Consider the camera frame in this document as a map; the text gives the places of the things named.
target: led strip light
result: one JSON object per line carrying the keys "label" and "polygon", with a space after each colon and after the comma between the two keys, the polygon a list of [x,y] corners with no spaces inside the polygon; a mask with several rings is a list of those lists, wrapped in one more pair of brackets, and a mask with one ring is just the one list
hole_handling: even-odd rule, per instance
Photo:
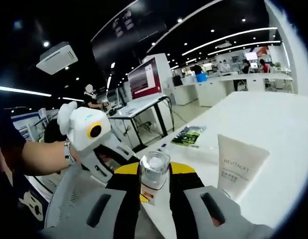
{"label": "led strip light", "polygon": [[204,46],[207,46],[207,45],[210,45],[210,44],[213,44],[217,41],[221,41],[221,40],[224,40],[224,39],[227,39],[227,38],[230,38],[230,37],[233,37],[233,36],[238,36],[238,35],[241,35],[241,34],[246,34],[246,33],[250,33],[250,32],[255,32],[255,31],[265,31],[265,30],[277,30],[277,27],[263,27],[263,28],[257,28],[257,29],[252,29],[252,30],[247,30],[247,31],[241,31],[241,32],[237,32],[237,33],[234,33],[234,34],[231,34],[231,35],[228,35],[228,36],[224,36],[224,37],[221,37],[219,39],[216,39],[216,40],[213,40],[213,41],[210,41],[210,42],[207,42],[203,45],[200,45],[200,46],[197,46],[189,51],[186,51],[185,53],[182,54],[182,56],[185,56],[193,51],[196,51]]}
{"label": "led strip light", "polygon": [[216,54],[216,53],[223,52],[223,51],[228,51],[228,50],[235,49],[235,48],[240,48],[240,47],[244,47],[244,46],[251,46],[251,45],[257,45],[257,44],[266,44],[266,43],[281,43],[281,41],[260,41],[260,42],[248,43],[248,44],[243,44],[243,45],[239,45],[239,46],[229,47],[229,48],[226,48],[226,49],[223,49],[223,50],[219,50],[219,51],[214,51],[214,52],[208,53],[207,55],[210,56],[212,54]]}

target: projector screen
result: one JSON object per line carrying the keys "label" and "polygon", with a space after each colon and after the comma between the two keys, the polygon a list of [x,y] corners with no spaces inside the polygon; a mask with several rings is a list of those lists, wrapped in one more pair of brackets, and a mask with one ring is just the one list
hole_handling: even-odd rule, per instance
{"label": "projector screen", "polygon": [[248,53],[245,53],[245,57],[248,61],[251,61],[251,60],[257,60],[258,57],[257,57],[257,53],[256,52],[248,52]]}

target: wristwatch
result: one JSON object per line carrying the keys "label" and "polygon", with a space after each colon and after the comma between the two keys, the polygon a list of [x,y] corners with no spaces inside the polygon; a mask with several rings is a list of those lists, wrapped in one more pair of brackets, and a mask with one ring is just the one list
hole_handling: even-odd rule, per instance
{"label": "wristwatch", "polygon": [[70,153],[70,142],[68,140],[64,143],[64,157],[65,161],[67,161],[70,165],[77,164],[76,159]]}

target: white cabinet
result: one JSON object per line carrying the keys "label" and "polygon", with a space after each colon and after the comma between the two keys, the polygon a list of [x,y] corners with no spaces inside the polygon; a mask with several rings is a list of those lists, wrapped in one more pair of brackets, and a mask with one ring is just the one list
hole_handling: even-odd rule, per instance
{"label": "white cabinet", "polygon": [[227,96],[225,84],[216,80],[197,84],[196,90],[200,106],[214,106]]}
{"label": "white cabinet", "polygon": [[197,92],[194,85],[176,86],[173,88],[175,102],[179,106],[184,106],[197,99]]}

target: computer screen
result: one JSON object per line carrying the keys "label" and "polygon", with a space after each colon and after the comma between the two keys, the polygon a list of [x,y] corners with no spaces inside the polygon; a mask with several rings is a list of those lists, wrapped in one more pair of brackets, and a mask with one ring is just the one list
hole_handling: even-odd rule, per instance
{"label": "computer screen", "polygon": [[248,61],[257,60],[258,59],[256,52],[247,52],[247,53],[245,53],[245,57],[246,57],[246,59]]}
{"label": "computer screen", "polygon": [[129,73],[128,79],[133,99],[161,92],[155,58]]}

